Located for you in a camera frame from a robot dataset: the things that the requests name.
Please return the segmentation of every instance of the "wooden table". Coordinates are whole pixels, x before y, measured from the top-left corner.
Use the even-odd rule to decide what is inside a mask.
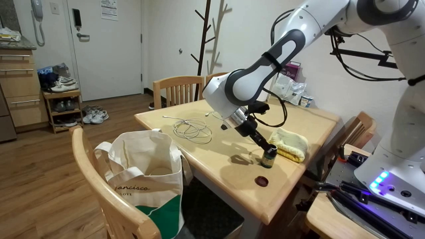
[[[345,146],[345,157],[347,158],[353,152],[371,156],[371,153],[358,149],[353,145]],[[326,193],[318,194],[313,206],[307,213],[307,226],[326,238],[376,238],[370,231],[365,230],[354,221],[341,214],[329,200]]]
[[[261,119],[270,124],[281,122],[281,107],[270,107],[270,112]],[[288,108],[289,120],[284,128],[309,140],[309,157],[303,164],[297,164],[278,156],[273,169],[258,164],[264,150],[250,138],[241,137],[234,129],[221,129],[222,121],[217,113],[212,113],[206,101],[145,112],[136,115],[136,119],[147,129],[161,129],[169,134],[188,156],[195,176],[245,218],[240,237],[257,238],[339,122],[338,116],[323,111]],[[212,142],[203,145],[177,137],[173,126],[181,120],[204,122],[213,130]],[[258,130],[269,138],[276,129],[260,125]],[[266,177],[269,186],[257,185],[258,177]]]

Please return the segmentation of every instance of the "white bag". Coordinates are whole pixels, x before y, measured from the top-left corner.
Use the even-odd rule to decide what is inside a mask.
[[[96,149],[108,153],[107,182],[149,215],[163,238],[175,238],[185,222],[183,153],[172,138],[160,132],[129,132]]]

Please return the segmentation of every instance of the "wooden drawer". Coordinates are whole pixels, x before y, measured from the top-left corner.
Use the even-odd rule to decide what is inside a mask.
[[[42,96],[7,99],[17,128],[48,122],[46,104]]]
[[[0,84],[7,99],[40,95],[40,83],[34,75],[0,73]]]
[[[0,51],[0,75],[5,71],[35,71],[33,51]]]

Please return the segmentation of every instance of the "door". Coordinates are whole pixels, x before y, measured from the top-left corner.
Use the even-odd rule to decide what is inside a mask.
[[[68,0],[84,101],[143,92],[141,0]]]

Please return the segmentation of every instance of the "clutter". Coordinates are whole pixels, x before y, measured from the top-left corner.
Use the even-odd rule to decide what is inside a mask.
[[[303,162],[307,157],[309,141],[306,137],[285,129],[277,129],[270,144],[278,148],[278,154],[294,161]]]
[[[297,81],[299,71],[301,71],[301,64],[291,61],[284,67],[282,73],[293,79],[294,81]]]
[[[55,133],[68,130],[71,126],[83,124],[80,91],[63,93],[43,93],[51,125]]]
[[[282,100],[293,104],[293,105],[302,105],[302,97],[306,92],[307,84],[306,83],[297,83],[293,79],[280,75],[277,81],[274,83],[272,92],[278,95]]]
[[[60,65],[46,67],[38,71],[43,92],[70,92],[79,89],[78,81],[72,77],[70,68]]]

